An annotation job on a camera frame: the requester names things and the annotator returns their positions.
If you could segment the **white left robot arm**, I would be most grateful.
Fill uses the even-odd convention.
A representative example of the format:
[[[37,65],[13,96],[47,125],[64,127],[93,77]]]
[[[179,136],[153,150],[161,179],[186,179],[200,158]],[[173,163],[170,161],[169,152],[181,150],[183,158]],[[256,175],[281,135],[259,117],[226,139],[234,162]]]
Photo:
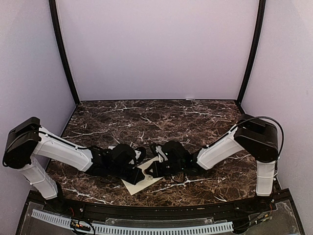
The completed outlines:
[[[2,164],[19,171],[44,199],[50,200],[50,206],[58,213],[66,213],[69,203],[60,196],[60,187],[38,163],[37,155],[91,176],[113,176],[132,185],[145,178],[137,167],[146,156],[144,147],[133,149],[127,144],[107,149],[83,147],[54,135],[41,126],[39,118],[31,117],[9,132]]]

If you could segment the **cream paper envelope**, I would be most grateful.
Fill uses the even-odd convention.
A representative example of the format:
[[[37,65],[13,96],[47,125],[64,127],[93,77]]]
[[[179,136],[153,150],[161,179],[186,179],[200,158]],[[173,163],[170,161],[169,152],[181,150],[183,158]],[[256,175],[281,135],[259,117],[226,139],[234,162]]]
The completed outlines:
[[[158,161],[158,157],[154,157],[154,158],[146,161],[145,163],[142,163],[139,166],[139,168],[142,169],[142,172],[143,172],[145,178],[144,178],[144,180],[138,182],[136,185],[132,185],[132,184],[122,180],[124,186],[126,187],[126,189],[130,195],[134,195],[134,194],[144,190],[145,188],[151,186],[152,184],[156,183],[160,179],[162,179],[162,177],[153,178],[152,176],[144,173],[144,170],[147,169],[152,164],[153,161]]]

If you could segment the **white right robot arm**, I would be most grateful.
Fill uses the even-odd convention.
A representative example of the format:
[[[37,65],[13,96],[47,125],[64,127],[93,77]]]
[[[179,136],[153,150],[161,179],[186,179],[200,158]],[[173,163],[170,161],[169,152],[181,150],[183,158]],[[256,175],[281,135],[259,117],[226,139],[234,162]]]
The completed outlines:
[[[272,193],[284,140],[283,127],[275,119],[243,114],[220,138],[194,153],[190,153],[178,141],[151,144],[150,149],[158,160],[153,161],[144,172],[153,178],[174,176],[181,172],[198,176],[232,155],[246,151],[257,164],[257,196],[250,200],[249,207],[253,212],[261,212],[268,205],[268,196]]]

